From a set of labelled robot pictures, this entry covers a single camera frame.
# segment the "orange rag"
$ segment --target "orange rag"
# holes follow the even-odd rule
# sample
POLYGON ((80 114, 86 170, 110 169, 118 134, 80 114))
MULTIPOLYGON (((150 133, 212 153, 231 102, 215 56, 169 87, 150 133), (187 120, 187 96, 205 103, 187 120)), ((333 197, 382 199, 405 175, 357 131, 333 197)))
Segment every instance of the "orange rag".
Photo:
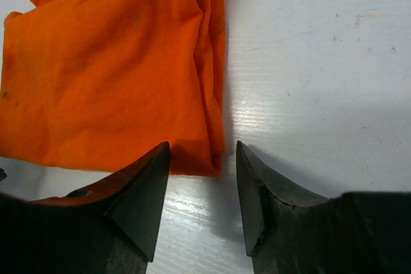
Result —
POLYGON ((115 171, 162 141, 173 174, 225 150, 223 0, 31 0, 4 22, 0 156, 115 171))

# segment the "orange cloth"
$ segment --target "orange cloth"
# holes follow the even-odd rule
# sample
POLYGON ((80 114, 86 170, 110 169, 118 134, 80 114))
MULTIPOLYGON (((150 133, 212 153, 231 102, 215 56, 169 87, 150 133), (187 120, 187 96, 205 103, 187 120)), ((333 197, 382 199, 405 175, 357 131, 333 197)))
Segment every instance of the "orange cloth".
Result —
POLYGON ((225 149, 223 0, 31 0, 4 22, 0 156, 115 171, 162 141, 171 172, 225 149))

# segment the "white table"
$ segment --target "white table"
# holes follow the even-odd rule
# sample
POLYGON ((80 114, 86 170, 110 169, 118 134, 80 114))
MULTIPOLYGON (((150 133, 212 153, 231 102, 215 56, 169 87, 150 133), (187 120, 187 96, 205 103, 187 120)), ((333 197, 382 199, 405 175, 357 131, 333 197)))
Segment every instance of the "white table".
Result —
MULTIPOLYGON (((0 19, 31 8, 0 0, 0 19)), ((227 0, 227 20, 223 175, 170 178, 151 274, 252 273, 237 139, 325 196, 411 189, 411 0, 227 0)), ((29 200, 106 175, 1 158, 0 166, 9 176, 0 190, 29 200)))

